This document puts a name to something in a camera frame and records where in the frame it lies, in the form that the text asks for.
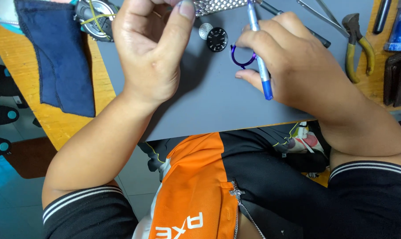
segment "blue cloth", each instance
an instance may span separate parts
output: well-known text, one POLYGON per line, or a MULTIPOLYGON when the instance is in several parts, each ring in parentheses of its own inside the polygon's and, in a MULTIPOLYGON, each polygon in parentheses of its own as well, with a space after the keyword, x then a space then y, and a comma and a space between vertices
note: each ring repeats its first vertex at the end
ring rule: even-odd
POLYGON ((63 112, 94 117, 94 96, 75 6, 15 0, 19 25, 32 42, 40 75, 40 102, 63 112))

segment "left hand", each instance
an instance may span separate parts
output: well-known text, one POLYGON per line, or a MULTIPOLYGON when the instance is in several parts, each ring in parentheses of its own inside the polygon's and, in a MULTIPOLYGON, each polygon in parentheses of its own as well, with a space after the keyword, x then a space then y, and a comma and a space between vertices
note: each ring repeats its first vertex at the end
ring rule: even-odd
POLYGON ((155 107, 174 95, 194 20, 192 0, 124 1, 112 25, 125 76, 123 94, 155 107), (170 5, 174 8, 167 12, 170 5))

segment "teal circle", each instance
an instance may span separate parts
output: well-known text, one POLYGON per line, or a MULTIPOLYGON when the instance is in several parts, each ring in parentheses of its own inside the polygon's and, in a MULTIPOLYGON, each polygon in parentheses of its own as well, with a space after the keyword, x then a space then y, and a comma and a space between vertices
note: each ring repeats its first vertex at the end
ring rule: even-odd
POLYGON ((1 143, 0 144, 0 150, 1 151, 6 151, 9 148, 9 144, 7 143, 1 143))
POLYGON ((9 111, 7 113, 7 117, 9 117, 9 119, 14 119, 16 118, 16 112, 15 111, 9 111))

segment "gray work mat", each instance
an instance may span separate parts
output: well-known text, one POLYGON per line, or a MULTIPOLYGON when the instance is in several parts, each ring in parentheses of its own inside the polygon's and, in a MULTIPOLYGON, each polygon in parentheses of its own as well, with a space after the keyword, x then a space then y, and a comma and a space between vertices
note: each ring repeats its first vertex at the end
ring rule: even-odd
MULTIPOLYGON (((110 0, 121 5, 123 0, 110 0)), ((317 32, 332 45, 329 50, 344 69, 347 38, 332 26, 318 19, 296 0, 267 0, 279 10, 295 12, 303 23, 317 32)), ((315 0, 305 2, 325 15, 315 0)), ((341 23, 350 14, 360 13, 363 34, 367 31, 374 0, 325 0, 335 17, 341 23)), ((256 6, 259 19, 269 19, 273 15, 256 6)), ((196 19, 190 42, 181 61, 181 80, 176 95, 155 112, 142 140, 151 141, 193 134, 227 131, 262 125, 311 119, 309 114, 284 106, 276 101, 267 101, 264 95, 249 83, 235 79, 240 67, 231 60, 230 45, 240 36, 243 26, 248 24, 246 7, 213 13, 196 19), (206 41, 199 36, 199 26, 210 23, 223 28, 229 43, 222 52, 211 52, 206 41)), ((119 63, 115 44, 98 42, 100 52, 115 93, 121 93, 124 75, 119 63)), ((252 54, 248 49, 236 49, 239 62, 246 62, 252 54)), ((357 46, 355 65, 361 54, 357 46)), ((257 69, 256 61, 248 68, 257 69)))

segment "black watch dial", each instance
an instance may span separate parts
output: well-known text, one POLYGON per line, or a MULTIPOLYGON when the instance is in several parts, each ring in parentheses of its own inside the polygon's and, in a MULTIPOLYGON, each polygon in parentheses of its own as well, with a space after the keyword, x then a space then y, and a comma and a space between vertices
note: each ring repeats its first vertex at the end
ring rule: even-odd
POLYGON ((220 52, 227 46, 228 41, 229 37, 227 36, 227 32, 221 27, 215 27, 208 33, 206 44, 209 50, 220 52))

